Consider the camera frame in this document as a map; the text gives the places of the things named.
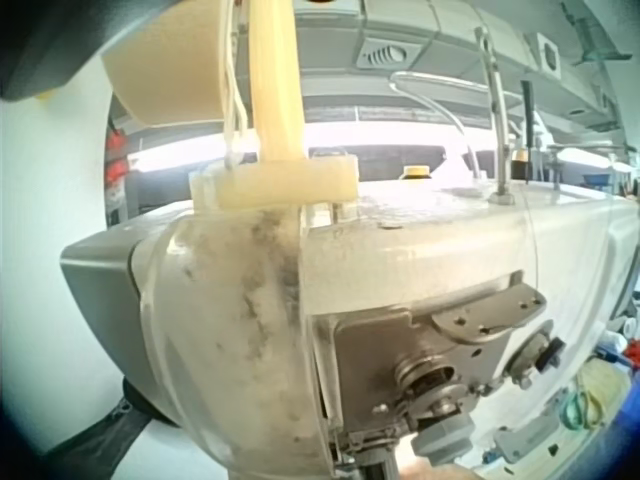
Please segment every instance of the screw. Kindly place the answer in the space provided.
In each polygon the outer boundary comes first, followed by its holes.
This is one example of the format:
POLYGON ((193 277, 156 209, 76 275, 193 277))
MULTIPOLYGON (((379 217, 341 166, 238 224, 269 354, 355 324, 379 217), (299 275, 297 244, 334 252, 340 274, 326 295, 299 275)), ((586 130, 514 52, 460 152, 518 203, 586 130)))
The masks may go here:
POLYGON ((373 407, 373 410, 371 410, 371 413, 373 413, 374 415, 386 415, 387 413, 389 413, 389 405, 387 405, 386 403, 376 405, 375 407, 373 407))
POLYGON ((443 398, 442 400, 438 400, 434 403, 430 410, 433 412, 433 415, 436 417, 442 417, 444 415, 448 415, 451 412, 455 411, 456 404, 453 403, 449 398, 443 398))
POLYGON ((531 379, 529 377, 522 377, 518 380, 518 386, 522 390, 529 390, 531 388, 531 385, 533 385, 533 383, 531 382, 531 379))

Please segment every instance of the red object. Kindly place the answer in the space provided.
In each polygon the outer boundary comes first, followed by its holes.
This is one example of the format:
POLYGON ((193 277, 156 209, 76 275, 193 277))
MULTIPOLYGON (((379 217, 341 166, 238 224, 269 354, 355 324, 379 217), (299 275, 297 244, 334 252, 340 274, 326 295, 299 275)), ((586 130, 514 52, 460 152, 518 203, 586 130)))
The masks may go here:
POLYGON ((624 356, 633 362, 636 369, 640 369, 640 340, 631 340, 624 356))
POLYGON ((127 136, 124 133, 111 132, 107 135, 107 151, 122 148, 127 144, 127 136))
POLYGON ((126 158, 119 158, 107 163, 104 169, 104 183, 108 187, 129 173, 129 162, 126 158))

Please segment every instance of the clear plastic cover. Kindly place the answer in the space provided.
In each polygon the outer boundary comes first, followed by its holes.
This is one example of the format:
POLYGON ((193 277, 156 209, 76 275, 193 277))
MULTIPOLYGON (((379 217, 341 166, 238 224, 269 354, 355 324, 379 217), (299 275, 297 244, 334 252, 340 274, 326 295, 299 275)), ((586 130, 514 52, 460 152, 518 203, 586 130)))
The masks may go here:
POLYGON ((142 321, 180 425, 240 474, 326 476, 301 322, 299 209, 191 215, 156 244, 142 321))

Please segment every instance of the blue object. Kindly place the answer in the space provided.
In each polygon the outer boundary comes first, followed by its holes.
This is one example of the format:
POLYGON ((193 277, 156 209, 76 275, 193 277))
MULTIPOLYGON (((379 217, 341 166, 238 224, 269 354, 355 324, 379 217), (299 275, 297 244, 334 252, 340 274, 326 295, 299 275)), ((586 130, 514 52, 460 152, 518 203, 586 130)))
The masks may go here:
POLYGON ((607 347, 598 345, 594 350, 595 355, 609 363, 619 363, 625 367, 633 369, 633 362, 624 355, 618 355, 616 352, 609 350, 607 347))
POLYGON ((489 465, 500 458, 500 454, 496 450, 488 450, 482 454, 482 463, 489 465))
POLYGON ((590 187, 609 186, 609 177, 611 177, 611 175, 608 173, 593 173, 590 175, 583 175, 584 183, 586 183, 590 187))
POLYGON ((640 372, 636 372, 629 395, 620 407, 615 422, 636 434, 640 433, 640 372))

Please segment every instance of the gray metal cover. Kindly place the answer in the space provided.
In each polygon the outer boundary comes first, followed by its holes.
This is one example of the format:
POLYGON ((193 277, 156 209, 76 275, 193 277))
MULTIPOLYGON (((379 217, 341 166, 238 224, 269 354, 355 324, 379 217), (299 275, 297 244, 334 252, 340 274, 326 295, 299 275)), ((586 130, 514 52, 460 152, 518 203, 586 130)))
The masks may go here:
POLYGON ((96 233, 64 249, 60 263, 82 315, 124 376, 170 418, 147 357, 140 324, 140 294, 131 257, 140 241, 159 234, 191 202, 179 202, 96 233))

